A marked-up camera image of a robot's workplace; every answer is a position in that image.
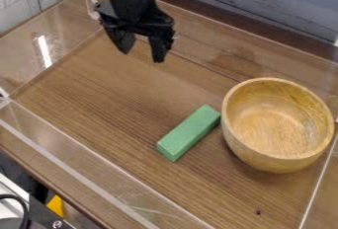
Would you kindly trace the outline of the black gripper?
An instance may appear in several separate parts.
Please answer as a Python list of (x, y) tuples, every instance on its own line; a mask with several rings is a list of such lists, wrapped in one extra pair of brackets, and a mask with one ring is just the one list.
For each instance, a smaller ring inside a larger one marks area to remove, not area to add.
[(161, 9), (158, 0), (106, 0), (96, 11), (118, 49), (128, 54), (136, 42), (135, 35), (146, 36), (154, 62), (163, 63), (174, 43), (174, 19)]

